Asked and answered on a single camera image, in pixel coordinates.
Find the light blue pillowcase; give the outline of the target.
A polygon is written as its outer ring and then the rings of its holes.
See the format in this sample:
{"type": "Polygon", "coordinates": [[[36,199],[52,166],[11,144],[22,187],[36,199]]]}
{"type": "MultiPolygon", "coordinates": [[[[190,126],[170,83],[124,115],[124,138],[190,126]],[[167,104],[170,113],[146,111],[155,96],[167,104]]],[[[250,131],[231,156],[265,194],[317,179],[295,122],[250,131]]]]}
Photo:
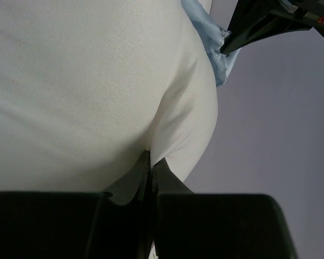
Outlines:
{"type": "Polygon", "coordinates": [[[240,49],[229,54],[221,52],[231,32],[217,25],[199,1],[181,1],[181,6],[201,38],[219,87],[227,81],[240,49]]]}

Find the white pillow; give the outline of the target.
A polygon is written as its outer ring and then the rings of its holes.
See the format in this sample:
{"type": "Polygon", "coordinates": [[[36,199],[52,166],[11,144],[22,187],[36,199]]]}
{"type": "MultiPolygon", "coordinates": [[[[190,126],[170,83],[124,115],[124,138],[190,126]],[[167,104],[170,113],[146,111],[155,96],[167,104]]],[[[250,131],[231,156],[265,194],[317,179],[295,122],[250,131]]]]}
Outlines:
{"type": "Polygon", "coordinates": [[[179,1],[0,1],[0,190],[96,192],[145,150],[184,180],[217,115],[179,1]]]}

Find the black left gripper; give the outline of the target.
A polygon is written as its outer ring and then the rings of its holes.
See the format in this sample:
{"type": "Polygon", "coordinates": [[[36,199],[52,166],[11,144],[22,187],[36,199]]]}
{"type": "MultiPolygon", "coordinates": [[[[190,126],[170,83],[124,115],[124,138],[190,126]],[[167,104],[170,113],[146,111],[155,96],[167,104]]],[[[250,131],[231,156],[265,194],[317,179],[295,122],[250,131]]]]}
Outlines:
{"type": "Polygon", "coordinates": [[[314,28],[324,38],[324,1],[238,1],[220,49],[230,54],[248,44],[283,33],[314,28]]]}

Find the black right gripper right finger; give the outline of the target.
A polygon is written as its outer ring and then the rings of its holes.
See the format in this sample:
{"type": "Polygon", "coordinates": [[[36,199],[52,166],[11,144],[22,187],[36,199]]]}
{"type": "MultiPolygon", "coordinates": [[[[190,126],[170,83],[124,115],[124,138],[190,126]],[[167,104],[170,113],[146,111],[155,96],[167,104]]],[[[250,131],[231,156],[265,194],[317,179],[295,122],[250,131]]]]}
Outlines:
{"type": "Polygon", "coordinates": [[[297,258],[284,213],[266,194],[199,194],[152,168],[159,258],[297,258]]]}

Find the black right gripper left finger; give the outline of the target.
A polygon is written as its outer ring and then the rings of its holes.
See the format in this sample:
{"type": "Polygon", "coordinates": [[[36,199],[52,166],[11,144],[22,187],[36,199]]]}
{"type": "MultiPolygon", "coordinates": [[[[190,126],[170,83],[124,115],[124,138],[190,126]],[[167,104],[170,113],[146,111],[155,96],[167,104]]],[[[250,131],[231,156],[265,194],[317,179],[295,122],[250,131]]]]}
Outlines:
{"type": "Polygon", "coordinates": [[[102,192],[0,191],[0,258],[148,258],[150,153],[102,192]]]}

